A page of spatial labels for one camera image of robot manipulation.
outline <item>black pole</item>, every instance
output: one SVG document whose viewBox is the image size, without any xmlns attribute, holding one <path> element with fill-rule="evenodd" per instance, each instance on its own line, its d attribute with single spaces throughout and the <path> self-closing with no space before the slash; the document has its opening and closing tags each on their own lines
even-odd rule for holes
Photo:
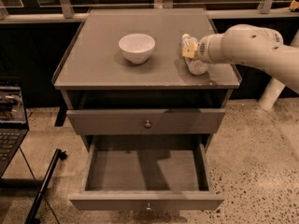
<svg viewBox="0 0 299 224">
<path fill-rule="evenodd" d="M 39 223 L 39 220 L 36 219 L 36 213 L 38 211 L 39 205 L 41 204 L 41 201 L 42 201 L 44 195 L 46 194 L 46 190 L 47 190 L 48 184 L 50 182 L 50 179 L 52 177 L 52 174 L 54 172 L 56 163 L 57 163 L 58 159 L 62 158 L 62 155 L 65 155 L 65 153 L 62 152 L 60 149 L 56 149 L 56 151 L 53 155 L 53 158 L 50 162 L 49 168 L 44 176 L 41 187 L 36 195 L 35 201 L 32 204 L 30 212 L 26 218 L 25 224 Z"/>
</svg>

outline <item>laptop keyboard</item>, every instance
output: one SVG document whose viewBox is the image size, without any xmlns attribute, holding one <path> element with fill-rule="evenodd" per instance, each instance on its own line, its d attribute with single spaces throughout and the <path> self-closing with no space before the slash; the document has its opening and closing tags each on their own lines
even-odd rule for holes
<svg viewBox="0 0 299 224">
<path fill-rule="evenodd" d="M 0 133 L 0 161 L 8 160 L 10 151 L 14 148 L 20 133 Z"/>
</svg>

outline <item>laptop screen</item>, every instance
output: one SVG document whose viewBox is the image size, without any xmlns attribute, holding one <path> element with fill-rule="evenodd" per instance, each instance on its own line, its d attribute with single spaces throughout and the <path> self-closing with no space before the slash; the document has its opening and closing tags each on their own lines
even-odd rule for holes
<svg viewBox="0 0 299 224">
<path fill-rule="evenodd" d="M 27 118 L 18 82 L 0 80 L 0 128 L 27 128 Z"/>
</svg>

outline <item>bottle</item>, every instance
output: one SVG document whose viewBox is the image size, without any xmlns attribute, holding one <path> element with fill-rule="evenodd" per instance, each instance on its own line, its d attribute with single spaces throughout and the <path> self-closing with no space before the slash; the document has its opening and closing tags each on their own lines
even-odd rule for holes
<svg viewBox="0 0 299 224">
<path fill-rule="evenodd" d="M 186 57 L 184 56 L 185 62 L 188 66 L 189 71 L 193 75 L 202 75 L 207 71 L 207 64 L 202 63 L 198 58 L 197 58 L 197 47 L 198 47 L 198 41 L 195 37 L 191 37 L 188 34 L 184 34 L 182 36 L 182 41 L 181 41 L 181 46 L 182 50 L 189 46 L 190 44 L 193 44 L 193 49 L 194 52 L 191 51 L 190 56 Z"/>
</svg>

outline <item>laptop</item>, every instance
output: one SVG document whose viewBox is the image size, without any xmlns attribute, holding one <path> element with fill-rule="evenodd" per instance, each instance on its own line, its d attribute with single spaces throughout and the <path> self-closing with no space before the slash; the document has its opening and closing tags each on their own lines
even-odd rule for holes
<svg viewBox="0 0 299 224">
<path fill-rule="evenodd" d="M 0 77 L 0 178 L 29 131 L 18 77 Z"/>
</svg>

